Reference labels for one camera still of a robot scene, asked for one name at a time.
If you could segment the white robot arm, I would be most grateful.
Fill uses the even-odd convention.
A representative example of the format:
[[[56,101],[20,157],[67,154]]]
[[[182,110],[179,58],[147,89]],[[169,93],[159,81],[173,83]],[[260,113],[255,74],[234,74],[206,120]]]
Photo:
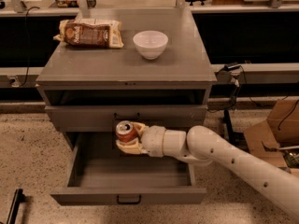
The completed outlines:
[[[115,128],[124,153],[173,157],[188,164],[216,162],[295,219],[299,218],[299,178],[231,145],[204,126],[187,132],[124,120]]]

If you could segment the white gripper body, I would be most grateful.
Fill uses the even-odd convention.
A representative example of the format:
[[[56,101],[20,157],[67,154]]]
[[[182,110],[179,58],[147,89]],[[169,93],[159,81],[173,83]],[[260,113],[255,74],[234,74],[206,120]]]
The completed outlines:
[[[165,127],[150,126],[141,136],[141,150],[150,157],[162,157]]]

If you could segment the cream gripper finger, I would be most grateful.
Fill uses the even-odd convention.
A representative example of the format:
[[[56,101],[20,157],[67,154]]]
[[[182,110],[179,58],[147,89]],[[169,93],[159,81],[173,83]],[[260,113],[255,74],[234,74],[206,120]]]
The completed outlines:
[[[141,122],[133,122],[132,125],[133,125],[134,134],[137,135],[138,137],[141,137],[144,131],[148,129],[148,126]]]
[[[147,153],[137,138],[127,143],[117,140],[116,145],[122,152],[126,154],[141,155]]]

